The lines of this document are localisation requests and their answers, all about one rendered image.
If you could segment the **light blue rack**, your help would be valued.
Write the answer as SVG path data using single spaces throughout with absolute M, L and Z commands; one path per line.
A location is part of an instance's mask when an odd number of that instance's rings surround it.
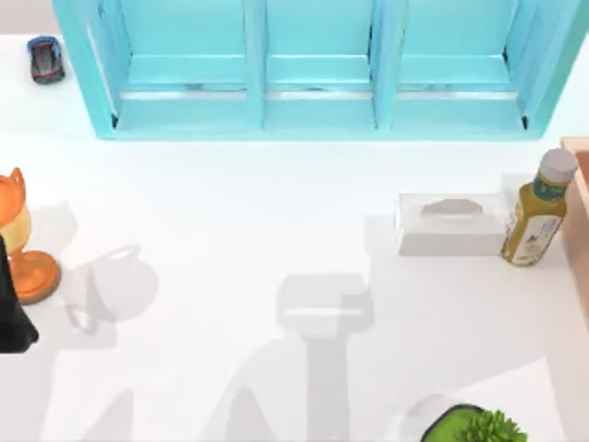
M 589 0 L 52 0 L 112 140 L 535 140 Z

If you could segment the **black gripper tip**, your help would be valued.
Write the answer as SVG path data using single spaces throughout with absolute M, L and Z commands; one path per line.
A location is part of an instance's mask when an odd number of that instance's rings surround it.
M 0 235 L 0 354 L 24 354 L 39 338 L 17 299 L 6 244 Z

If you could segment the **white tissue box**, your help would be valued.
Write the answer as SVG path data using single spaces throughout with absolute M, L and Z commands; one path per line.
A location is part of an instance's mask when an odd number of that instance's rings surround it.
M 507 230 L 497 193 L 401 193 L 395 214 L 402 256 L 493 256 Z

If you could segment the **orange trophy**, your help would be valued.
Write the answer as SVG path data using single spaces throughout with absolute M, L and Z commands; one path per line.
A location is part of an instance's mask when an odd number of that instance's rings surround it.
M 55 291 L 61 270 L 49 253 L 25 250 L 31 236 L 26 195 L 20 168 L 14 168 L 7 176 L 0 175 L 0 236 L 5 243 L 17 298 L 24 305 L 32 305 Z

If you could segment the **blue toy car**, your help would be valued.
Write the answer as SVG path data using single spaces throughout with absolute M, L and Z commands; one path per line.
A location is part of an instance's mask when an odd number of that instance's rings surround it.
M 38 36 L 28 41 L 27 50 L 32 80 L 48 85 L 64 79 L 60 42 L 53 36 Z

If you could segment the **green potted plant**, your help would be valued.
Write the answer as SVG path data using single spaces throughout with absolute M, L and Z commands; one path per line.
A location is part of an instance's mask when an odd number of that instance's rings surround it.
M 501 410 L 461 403 L 442 413 L 420 442 L 528 442 L 528 434 Z

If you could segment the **yellow-green bottle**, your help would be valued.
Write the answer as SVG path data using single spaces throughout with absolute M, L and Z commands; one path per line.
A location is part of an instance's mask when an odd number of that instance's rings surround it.
M 528 267 L 546 253 L 567 214 L 566 191 L 578 169 L 576 156 L 558 147 L 541 158 L 534 178 L 520 187 L 501 255 Z

